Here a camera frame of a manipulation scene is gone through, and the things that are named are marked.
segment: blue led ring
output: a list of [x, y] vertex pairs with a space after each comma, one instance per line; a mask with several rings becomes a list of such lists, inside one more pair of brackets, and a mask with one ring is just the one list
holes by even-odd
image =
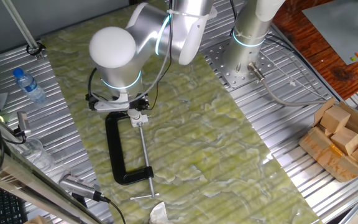
[[160, 47], [160, 42], [162, 38], [162, 33], [164, 32], [164, 29], [166, 28], [169, 20], [171, 18], [171, 15], [168, 15], [167, 18], [165, 18], [164, 22], [162, 23], [162, 26], [160, 28], [160, 31], [158, 32], [157, 41], [155, 43], [155, 54], [158, 55], [158, 48]]
[[233, 34], [233, 37], [234, 37], [234, 40], [237, 41], [237, 43], [239, 43], [239, 44], [241, 44], [241, 45], [243, 45], [243, 46], [245, 46], [245, 47], [257, 47], [257, 46], [261, 45], [261, 44], [265, 41], [265, 39], [264, 39], [264, 40], [262, 40], [261, 43], [259, 43], [259, 44], [249, 45], [249, 44], [245, 44], [245, 43], [240, 42], [240, 40], [237, 39], [237, 37], [236, 37], [235, 34]]
[[123, 89], [125, 89], [125, 88], [129, 88], [129, 87], [135, 85], [135, 83], [140, 79], [140, 75], [141, 75], [141, 74], [142, 74], [142, 71], [139, 72], [139, 75], [137, 76], [136, 80], [135, 80], [132, 84], [130, 84], [130, 85], [128, 85], [128, 86], [125, 86], [125, 87], [115, 87], [115, 86], [112, 86], [112, 85], [107, 84], [104, 80], [102, 80], [102, 82], [103, 82], [104, 84], [106, 84], [106, 86], [108, 86], [108, 87], [110, 87], [110, 88], [117, 89], [117, 90], [123, 90]]

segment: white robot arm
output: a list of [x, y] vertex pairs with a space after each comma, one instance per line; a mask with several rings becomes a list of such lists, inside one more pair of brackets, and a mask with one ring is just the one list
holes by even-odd
[[[259, 50], [272, 19], [285, 0], [248, 0], [237, 17], [231, 43], [224, 52], [225, 66], [232, 72], [248, 73], [247, 65], [258, 63]], [[162, 11], [147, 3], [135, 9], [125, 29], [103, 28], [91, 39], [89, 52], [103, 82], [117, 99], [98, 102], [98, 111], [127, 111], [143, 92], [144, 63], [152, 54], [171, 56], [181, 65], [195, 57], [214, 0], [175, 0]], [[172, 43], [170, 26], [172, 25]]]

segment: mounting plate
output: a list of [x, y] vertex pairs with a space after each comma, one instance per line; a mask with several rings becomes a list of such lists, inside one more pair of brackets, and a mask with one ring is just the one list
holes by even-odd
[[[208, 48], [208, 51], [205, 51], [205, 55], [209, 57], [211, 60], [209, 61], [211, 64], [211, 68], [214, 69], [215, 73], [219, 72], [222, 78], [233, 88], [238, 88], [240, 86], [245, 85], [251, 80], [254, 80], [256, 77], [250, 73], [248, 74], [231, 74], [225, 68], [223, 63], [223, 52], [226, 47], [229, 45], [230, 39], [220, 44], [217, 44], [213, 47]], [[260, 66], [259, 70], [262, 73], [267, 73], [274, 69], [274, 65], [271, 61], [265, 58], [262, 54], [259, 54]]]

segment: green marble mat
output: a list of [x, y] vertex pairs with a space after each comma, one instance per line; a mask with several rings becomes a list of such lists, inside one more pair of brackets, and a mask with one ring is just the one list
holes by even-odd
[[[280, 164], [245, 119], [230, 94], [198, 54], [188, 66], [173, 64], [159, 84], [158, 101], [144, 125], [156, 199], [147, 181], [122, 186], [114, 181], [104, 118], [89, 111], [84, 95], [93, 64], [92, 35], [103, 27], [125, 27], [134, 6], [69, 27], [42, 39], [53, 71], [94, 166], [102, 192], [119, 206], [127, 223], [148, 223], [164, 201], [173, 223], [319, 222]], [[154, 80], [162, 57], [143, 68], [144, 83]], [[93, 90], [108, 90], [94, 78]], [[155, 90], [150, 94], [154, 99]], [[120, 123], [127, 170], [144, 166], [139, 130]], [[117, 223], [121, 218], [110, 208]]]

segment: water bottle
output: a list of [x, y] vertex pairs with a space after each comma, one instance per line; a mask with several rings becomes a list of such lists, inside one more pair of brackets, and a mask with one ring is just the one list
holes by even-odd
[[38, 139], [27, 138], [19, 152], [44, 173], [51, 171], [55, 166], [55, 160]]
[[13, 75], [16, 78], [16, 84], [26, 93], [31, 101], [34, 103], [42, 103], [46, 96], [44, 90], [37, 84], [37, 81], [29, 73], [25, 73], [21, 68], [13, 70]]

